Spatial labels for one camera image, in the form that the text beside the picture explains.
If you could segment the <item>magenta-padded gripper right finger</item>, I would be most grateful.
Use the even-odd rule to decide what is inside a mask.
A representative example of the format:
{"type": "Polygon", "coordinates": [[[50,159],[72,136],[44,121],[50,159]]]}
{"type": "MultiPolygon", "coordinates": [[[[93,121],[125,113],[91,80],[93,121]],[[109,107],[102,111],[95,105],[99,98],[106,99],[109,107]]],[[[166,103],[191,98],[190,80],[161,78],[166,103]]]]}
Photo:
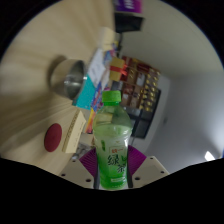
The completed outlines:
{"type": "Polygon", "coordinates": [[[133,146],[128,147],[127,180],[129,188],[140,188],[157,181],[169,172],[155,156],[145,156],[133,146]]]}

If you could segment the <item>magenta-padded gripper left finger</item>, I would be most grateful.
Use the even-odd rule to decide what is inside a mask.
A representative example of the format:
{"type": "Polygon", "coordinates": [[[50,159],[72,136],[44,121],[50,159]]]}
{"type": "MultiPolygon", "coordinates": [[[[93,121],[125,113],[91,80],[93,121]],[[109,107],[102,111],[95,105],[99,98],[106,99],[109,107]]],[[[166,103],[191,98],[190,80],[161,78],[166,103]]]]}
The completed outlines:
{"type": "Polygon", "coordinates": [[[98,189],[99,171],[96,149],[91,149],[80,159],[72,158],[59,176],[78,186],[89,189],[98,189]]]}

